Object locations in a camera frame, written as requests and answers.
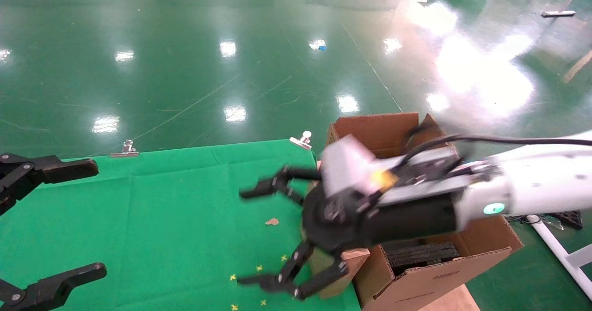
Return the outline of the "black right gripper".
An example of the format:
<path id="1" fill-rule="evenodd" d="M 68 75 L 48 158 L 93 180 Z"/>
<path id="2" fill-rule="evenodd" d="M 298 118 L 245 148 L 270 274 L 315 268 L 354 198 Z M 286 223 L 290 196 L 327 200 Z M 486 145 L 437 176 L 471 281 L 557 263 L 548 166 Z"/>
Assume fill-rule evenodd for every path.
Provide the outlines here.
<path id="1" fill-rule="evenodd" d="M 265 292 L 285 292 L 305 300 L 348 274 L 346 262 L 337 256 L 326 269 L 296 284 L 296 276 L 315 246 L 324 252 L 342 252 L 459 230 L 450 195 L 389 204 L 374 213 L 359 213 L 358 206 L 365 202 L 365 197 L 355 189 L 327 196 L 322 186 L 316 186 L 304 197 L 289 186 L 291 180 L 321 181 L 323 177 L 317 169 L 283 166 L 274 176 L 258 180 L 254 188 L 241 189 L 240 197 L 250 200 L 281 193 L 302 205 L 302 226 L 309 242 L 298 245 L 278 274 L 238 277 L 237 284 L 257 285 Z"/>

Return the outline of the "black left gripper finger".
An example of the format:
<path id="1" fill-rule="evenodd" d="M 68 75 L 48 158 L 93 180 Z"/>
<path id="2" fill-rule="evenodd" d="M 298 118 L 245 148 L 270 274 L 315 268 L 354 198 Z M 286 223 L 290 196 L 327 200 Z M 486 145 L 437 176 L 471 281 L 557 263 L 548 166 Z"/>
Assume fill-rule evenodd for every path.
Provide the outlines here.
<path id="1" fill-rule="evenodd" d="M 94 177 L 99 174 L 93 159 L 64 162 L 55 155 L 27 158 L 2 153 L 0 158 L 0 214 L 41 184 L 59 184 Z"/>
<path id="2" fill-rule="evenodd" d="M 51 311 L 65 305 L 75 288 L 103 279 L 106 266 L 100 262 L 40 279 L 21 289 L 0 280 L 2 311 Z"/>

